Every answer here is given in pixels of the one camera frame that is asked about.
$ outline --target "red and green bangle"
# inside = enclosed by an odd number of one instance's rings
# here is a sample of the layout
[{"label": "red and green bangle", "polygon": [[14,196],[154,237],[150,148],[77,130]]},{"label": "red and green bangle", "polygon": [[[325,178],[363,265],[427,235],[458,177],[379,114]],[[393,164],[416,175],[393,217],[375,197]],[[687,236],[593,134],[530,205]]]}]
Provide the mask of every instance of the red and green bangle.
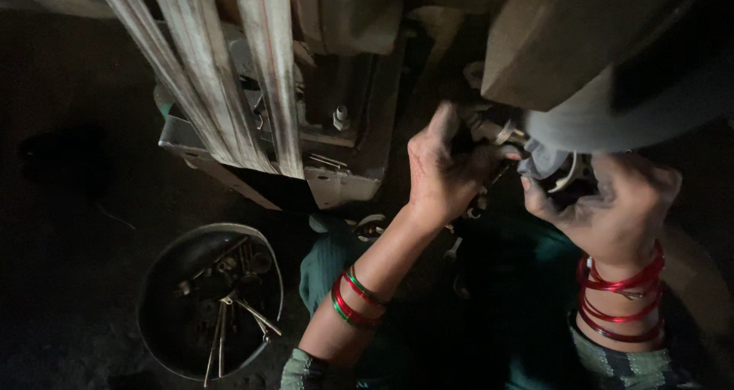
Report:
[{"label": "red and green bangle", "polygon": [[369,302],[373,306],[378,306],[384,308],[388,303],[385,301],[381,301],[375,293],[372,291],[366,289],[359,281],[357,281],[357,277],[354,276],[354,265],[350,266],[344,272],[342,273],[344,276],[344,279],[346,280],[346,283],[349,284],[350,287],[360,295],[364,299],[364,301]]},{"label": "red and green bangle", "polygon": [[344,302],[344,298],[341,297],[340,284],[341,277],[337,278],[336,281],[334,281],[334,285],[331,287],[331,301],[332,304],[334,304],[334,309],[337,314],[339,314],[344,321],[355,327],[373,328],[377,326],[381,317],[367,318],[349,307],[346,302]]}]

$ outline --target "metal fitting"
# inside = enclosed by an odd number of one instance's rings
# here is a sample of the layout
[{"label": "metal fitting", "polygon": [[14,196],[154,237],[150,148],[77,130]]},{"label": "metal fitting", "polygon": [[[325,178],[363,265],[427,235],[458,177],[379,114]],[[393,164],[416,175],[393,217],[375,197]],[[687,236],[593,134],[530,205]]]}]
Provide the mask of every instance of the metal fitting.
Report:
[{"label": "metal fitting", "polygon": [[342,132],[349,129],[349,113],[346,106],[339,105],[334,111],[334,127],[337,131]]}]

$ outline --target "right hand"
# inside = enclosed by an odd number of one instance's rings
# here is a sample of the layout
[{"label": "right hand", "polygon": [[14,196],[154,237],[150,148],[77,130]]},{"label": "right hand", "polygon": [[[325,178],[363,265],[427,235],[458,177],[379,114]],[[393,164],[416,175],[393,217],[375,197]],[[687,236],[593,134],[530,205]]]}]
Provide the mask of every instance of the right hand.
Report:
[{"label": "right hand", "polygon": [[680,173],[633,154],[592,156],[599,194],[557,211],[537,183],[522,177],[525,207],[586,251],[606,281],[638,273],[652,259],[663,220],[680,191]]}]

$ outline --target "striped sleeve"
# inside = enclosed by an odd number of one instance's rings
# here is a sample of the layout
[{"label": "striped sleeve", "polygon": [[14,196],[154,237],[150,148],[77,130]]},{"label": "striped sleeve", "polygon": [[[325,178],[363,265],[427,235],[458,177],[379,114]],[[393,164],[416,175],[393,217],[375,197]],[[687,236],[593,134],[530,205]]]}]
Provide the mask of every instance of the striped sleeve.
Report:
[{"label": "striped sleeve", "polygon": [[604,348],[586,338],[576,326],[575,317],[569,319],[569,328],[578,358],[589,372],[595,388],[702,388],[686,372],[674,367],[667,349],[648,353],[623,353]]}]

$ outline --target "green bangle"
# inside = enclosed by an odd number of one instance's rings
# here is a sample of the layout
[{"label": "green bangle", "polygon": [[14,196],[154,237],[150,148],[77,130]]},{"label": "green bangle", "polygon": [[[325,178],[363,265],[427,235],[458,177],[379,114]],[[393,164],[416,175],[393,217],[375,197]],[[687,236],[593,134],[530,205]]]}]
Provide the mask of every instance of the green bangle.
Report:
[{"label": "green bangle", "polygon": [[386,306],[388,303],[385,301],[382,301],[381,299],[377,298],[375,293],[372,291],[366,289],[359,281],[357,281],[357,277],[354,276],[354,265],[350,266],[346,271],[344,271],[346,276],[351,281],[350,286],[352,288],[357,287],[359,291],[361,291],[362,297],[368,297],[369,299],[367,301],[378,304],[379,306]]}]

